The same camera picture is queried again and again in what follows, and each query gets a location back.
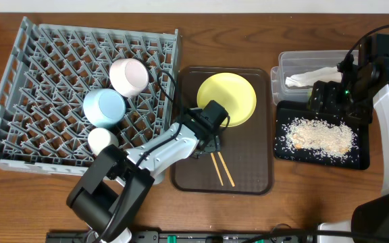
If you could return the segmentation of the white cup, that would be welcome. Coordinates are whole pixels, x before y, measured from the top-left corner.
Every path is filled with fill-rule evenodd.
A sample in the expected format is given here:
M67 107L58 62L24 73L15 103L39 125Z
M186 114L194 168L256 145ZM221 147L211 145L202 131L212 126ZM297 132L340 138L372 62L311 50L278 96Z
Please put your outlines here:
M105 147L111 144L119 146L117 137L105 128L94 128L88 134L87 141L93 155L98 155Z

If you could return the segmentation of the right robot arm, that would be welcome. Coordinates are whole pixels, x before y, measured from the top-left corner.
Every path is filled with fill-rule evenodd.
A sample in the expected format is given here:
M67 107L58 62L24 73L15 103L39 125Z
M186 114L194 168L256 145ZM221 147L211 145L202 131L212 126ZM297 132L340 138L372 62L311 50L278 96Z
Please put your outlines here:
M389 238L389 34L362 38L358 63L348 54L338 65L340 83L318 81L308 108L317 113L338 113L360 124L376 115L380 124L384 160L381 197L358 206L348 221L322 223L320 231L369 234Z

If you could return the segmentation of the light blue bowl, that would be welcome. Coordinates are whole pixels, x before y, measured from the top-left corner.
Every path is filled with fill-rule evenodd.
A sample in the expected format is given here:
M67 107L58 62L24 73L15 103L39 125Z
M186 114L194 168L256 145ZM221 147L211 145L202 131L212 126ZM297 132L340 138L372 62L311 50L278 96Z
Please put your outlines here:
M94 89L83 101L83 112L87 120L98 128L112 128L126 113L123 96L110 88Z

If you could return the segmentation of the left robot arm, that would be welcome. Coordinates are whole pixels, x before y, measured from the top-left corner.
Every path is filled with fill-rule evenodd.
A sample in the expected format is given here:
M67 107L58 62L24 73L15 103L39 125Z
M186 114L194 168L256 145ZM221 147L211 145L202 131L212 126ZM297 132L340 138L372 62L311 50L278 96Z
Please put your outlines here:
M128 242L123 233L159 175L205 148L229 121L228 115L186 113L141 146L106 146L69 193L67 206L90 227L95 242Z

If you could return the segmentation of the pink white bowl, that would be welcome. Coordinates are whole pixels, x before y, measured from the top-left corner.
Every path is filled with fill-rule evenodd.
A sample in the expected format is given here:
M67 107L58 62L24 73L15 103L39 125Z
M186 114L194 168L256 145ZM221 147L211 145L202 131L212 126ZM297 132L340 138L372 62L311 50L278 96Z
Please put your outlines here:
M109 79L113 88L123 97L132 98L147 87L149 73L137 59L118 59L110 66Z

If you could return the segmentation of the white plastic wrapper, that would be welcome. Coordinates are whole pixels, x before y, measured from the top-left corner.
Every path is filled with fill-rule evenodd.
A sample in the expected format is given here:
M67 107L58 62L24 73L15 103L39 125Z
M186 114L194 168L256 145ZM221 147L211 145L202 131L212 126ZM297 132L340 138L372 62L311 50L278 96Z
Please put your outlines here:
M323 67L311 72L305 72L303 74L294 74L285 79L285 85L287 87L302 88L306 86L313 86L317 81L322 82L341 82L342 74L336 67Z

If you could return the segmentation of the wooden chopstick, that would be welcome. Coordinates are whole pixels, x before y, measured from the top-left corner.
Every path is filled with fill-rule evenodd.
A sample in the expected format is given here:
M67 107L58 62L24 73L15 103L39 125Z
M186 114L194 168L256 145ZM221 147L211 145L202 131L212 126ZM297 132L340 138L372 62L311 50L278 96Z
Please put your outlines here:
M219 171L219 168L218 168L218 165L217 165L217 161L216 161L216 159L215 159L215 156L214 156L213 153L210 153L210 155L211 155L211 159L212 159L212 161L213 161L213 165L214 165L214 168L215 168L215 170L216 170L216 173L217 173L219 182L220 182L221 186L224 186L224 183L223 183L223 180L222 180L222 176L221 176L221 173L220 173L220 171Z
M230 173L230 171L229 171L229 169L228 169L228 166L226 165L226 162L224 161L224 158L223 158L223 156L222 156L222 153L219 151L219 152L217 152L217 154L218 154L218 156L219 156L220 161L222 162L222 165L223 165L223 167L224 167L224 169L225 169L226 175L227 175L227 177L228 177L228 179L229 179L229 181L230 181L232 187L235 187L234 180L233 180L233 178L232 178L232 176L231 176L231 173Z

